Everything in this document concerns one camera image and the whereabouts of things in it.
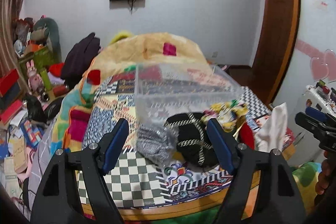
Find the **person's right hand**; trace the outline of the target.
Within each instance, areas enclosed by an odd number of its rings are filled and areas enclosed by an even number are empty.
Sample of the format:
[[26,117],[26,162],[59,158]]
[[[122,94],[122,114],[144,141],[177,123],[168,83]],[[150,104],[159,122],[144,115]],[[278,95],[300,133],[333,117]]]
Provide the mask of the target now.
[[315,192],[322,195],[329,186],[329,176],[333,171],[333,163],[327,151],[324,152],[325,160],[321,164],[321,172],[318,175],[318,181],[315,184]]

